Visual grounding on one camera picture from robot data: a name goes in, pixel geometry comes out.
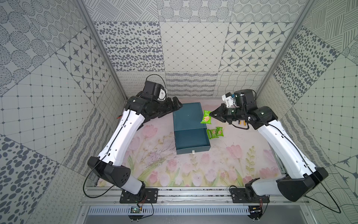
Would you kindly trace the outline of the green cookie packet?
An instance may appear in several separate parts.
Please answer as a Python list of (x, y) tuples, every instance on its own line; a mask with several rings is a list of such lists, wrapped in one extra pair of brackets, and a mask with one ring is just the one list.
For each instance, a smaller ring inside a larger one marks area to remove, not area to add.
[(211, 131), (210, 131), (209, 129), (207, 129), (207, 135), (208, 135), (208, 138), (209, 138), (209, 139), (212, 138)]
[(220, 136), (224, 136), (224, 134), (223, 134), (223, 127), (217, 127), (216, 128), (216, 135), (218, 136), (218, 137), (220, 137)]
[(201, 124), (211, 124), (212, 117), (210, 116), (210, 113), (210, 111), (204, 111), (202, 121), (200, 122)]
[(210, 137), (210, 139), (219, 138), (218, 134), (217, 134), (217, 130), (216, 129), (210, 129), (209, 130), (209, 137)]

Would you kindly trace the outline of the teal top drawer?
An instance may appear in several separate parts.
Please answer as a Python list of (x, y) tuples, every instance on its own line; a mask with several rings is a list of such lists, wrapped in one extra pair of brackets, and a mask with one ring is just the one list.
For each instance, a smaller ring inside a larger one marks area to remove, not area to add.
[(206, 128), (175, 131), (174, 137), (178, 155), (205, 152), (211, 148)]

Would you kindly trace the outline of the teal plastic drawer cabinet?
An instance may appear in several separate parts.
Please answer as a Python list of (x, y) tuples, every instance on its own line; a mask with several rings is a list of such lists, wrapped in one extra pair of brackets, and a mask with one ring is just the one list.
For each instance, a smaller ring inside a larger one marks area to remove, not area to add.
[(199, 102), (183, 104), (181, 109), (173, 112), (174, 131), (207, 128), (206, 124), (201, 124), (203, 116)]

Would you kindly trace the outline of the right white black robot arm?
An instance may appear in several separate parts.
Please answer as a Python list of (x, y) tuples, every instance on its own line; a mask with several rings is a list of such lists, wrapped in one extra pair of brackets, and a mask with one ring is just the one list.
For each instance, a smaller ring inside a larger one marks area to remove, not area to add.
[(327, 170), (310, 161), (287, 135), (274, 111), (268, 106), (257, 106), (254, 90), (229, 92), (222, 96), (222, 100), (223, 103), (209, 114), (210, 117), (229, 125), (245, 121), (266, 139), (285, 169), (282, 177), (249, 181), (245, 185), (247, 201), (278, 195), (296, 202), (328, 177)]

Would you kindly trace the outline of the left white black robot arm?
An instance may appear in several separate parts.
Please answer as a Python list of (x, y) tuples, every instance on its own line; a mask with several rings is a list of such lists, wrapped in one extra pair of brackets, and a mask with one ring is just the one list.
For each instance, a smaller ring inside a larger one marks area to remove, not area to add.
[(182, 107), (177, 97), (167, 96), (163, 85), (146, 81), (143, 90), (127, 100), (121, 120), (104, 149), (97, 157), (89, 158), (90, 172), (133, 195), (137, 202), (143, 201), (146, 198), (145, 184), (133, 177), (131, 169), (122, 164), (126, 151), (144, 123)]

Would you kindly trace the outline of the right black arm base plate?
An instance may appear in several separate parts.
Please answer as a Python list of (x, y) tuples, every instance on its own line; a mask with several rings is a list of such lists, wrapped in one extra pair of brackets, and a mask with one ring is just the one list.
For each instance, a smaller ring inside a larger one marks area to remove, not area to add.
[(255, 192), (246, 188), (236, 188), (231, 186), (229, 188), (230, 196), (233, 203), (269, 203), (269, 196), (258, 196)]

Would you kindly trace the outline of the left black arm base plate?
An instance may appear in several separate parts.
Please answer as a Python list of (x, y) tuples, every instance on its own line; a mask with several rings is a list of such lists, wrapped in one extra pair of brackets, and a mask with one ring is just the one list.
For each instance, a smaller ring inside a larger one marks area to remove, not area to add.
[(157, 188), (143, 188), (138, 194), (132, 194), (129, 191), (122, 191), (120, 203), (157, 203), (158, 189)]

